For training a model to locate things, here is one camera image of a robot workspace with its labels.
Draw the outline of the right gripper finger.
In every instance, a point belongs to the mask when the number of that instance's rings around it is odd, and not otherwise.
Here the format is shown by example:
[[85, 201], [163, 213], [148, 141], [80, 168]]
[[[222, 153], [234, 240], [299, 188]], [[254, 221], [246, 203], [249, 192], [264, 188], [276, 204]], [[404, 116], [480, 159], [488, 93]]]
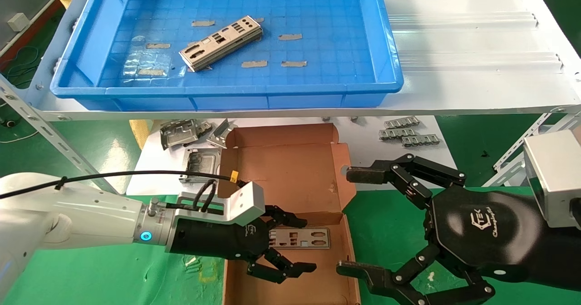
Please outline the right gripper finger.
[[376, 160], [369, 167], [349, 167], [346, 180], [357, 184], [393, 185], [420, 210], [430, 208], [433, 193], [419, 180], [438, 187], [464, 187], [465, 173], [431, 160], [405, 154], [395, 160]]
[[454, 266], [453, 272], [466, 280], [466, 286], [428, 294], [417, 291], [411, 282], [442, 257], [442, 247], [429, 244], [395, 272], [353, 261], [338, 262], [336, 272], [365, 281], [371, 294], [392, 298], [400, 305], [482, 305], [496, 294], [476, 270], [462, 266]]

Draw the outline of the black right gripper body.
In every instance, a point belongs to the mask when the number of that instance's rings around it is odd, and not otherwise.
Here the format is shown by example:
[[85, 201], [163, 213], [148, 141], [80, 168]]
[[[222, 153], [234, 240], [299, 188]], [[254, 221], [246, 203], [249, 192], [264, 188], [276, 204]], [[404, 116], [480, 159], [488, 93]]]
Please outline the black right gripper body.
[[550, 228], [533, 196], [444, 189], [430, 202], [430, 240], [456, 276], [580, 290], [580, 231]]

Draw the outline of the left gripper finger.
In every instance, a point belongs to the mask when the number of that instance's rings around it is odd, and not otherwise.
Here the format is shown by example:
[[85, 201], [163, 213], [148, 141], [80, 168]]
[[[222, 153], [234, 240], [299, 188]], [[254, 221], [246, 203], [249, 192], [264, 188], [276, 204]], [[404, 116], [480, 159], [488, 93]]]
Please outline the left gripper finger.
[[299, 278], [303, 273], [312, 273], [317, 264], [312, 262], [292, 262], [274, 248], [268, 248], [247, 260], [249, 276], [282, 284], [287, 278]]
[[271, 218], [266, 222], [268, 229], [274, 229], [278, 226], [301, 229], [308, 225], [307, 220], [298, 218], [295, 214], [286, 212], [274, 205], [266, 205], [266, 217]]

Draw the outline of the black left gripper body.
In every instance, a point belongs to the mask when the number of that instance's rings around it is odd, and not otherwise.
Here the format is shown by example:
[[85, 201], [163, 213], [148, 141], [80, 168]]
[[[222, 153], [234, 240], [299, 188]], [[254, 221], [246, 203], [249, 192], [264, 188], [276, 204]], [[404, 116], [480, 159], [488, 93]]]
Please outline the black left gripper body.
[[262, 216], [245, 225], [179, 217], [170, 230], [166, 252], [254, 263], [270, 248], [275, 219]]

